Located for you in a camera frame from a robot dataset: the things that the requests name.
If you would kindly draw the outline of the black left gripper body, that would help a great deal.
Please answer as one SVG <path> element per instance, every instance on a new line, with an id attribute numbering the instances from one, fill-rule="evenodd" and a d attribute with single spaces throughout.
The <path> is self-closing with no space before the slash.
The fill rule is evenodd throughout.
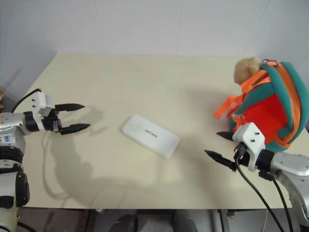
<path id="1" fill-rule="evenodd" d="M 56 109 L 52 109 L 48 116 L 44 116 L 42 123 L 46 131 L 60 132 L 62 130 L 61 120 L 58 118 Z"/>

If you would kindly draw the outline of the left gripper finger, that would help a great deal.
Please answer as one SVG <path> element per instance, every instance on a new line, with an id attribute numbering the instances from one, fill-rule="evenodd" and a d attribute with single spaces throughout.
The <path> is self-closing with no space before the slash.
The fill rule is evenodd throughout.
<path id="1" fill-rule="evenodd" d="M 76 133 L 76 132 L 87 129 L 89 126 L 90 126 L 90 124 L 85 124 L 85 123 L 72 124 L 68 127 L 60 128 L 59 133 L 61 135 Z"/>
<path id="2" fill-rule="evenodd" d="M 60 112 L 60 111 L 70 112 L 70 111 L 76 111 L 76 110 L 79 110 L 79 109 L 82 109 L 82 108 L 84 108 L 84 105 L 77 104 L 77 103 L 65 103 L 65 104 L 56 104 L 55 105 L 55 110 L 57 112 Z"/>

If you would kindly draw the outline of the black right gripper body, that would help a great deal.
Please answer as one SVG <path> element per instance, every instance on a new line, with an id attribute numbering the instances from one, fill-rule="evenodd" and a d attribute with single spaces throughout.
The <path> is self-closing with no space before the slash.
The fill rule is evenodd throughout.
<path id="1" fill-rule="evenodd" d="M 250 160 L 250 155 L 247 152 L 247 147 L 243 142 L 240 142 L 236 148 L 234 149 L 234 162 L 232 163 L 232 170 L 236 170 L 236 161 L 238 161 L 238 164 L 248 166 L 249 160 Z"/>

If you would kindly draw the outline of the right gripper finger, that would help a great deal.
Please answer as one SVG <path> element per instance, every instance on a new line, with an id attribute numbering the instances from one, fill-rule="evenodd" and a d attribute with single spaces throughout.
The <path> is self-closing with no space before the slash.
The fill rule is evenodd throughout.
<path id="1" fill-rule="evenodd" d="M 236 164 L 233 161 L 224 158 L 221 154 L 217 152 L 209 151 L 209 150 L 204 150 L 204 151 L 208 156 L 210 156 L 217 163 L 228 167 L 232 171 L 236 171 Z"/>
<path id="2" fill-rule="evenodd" d="M 216 134 L 227 140 L 233 141 L 234 133 L 231 131 L 220 131 L 220 132 L 217 132 Z"/>

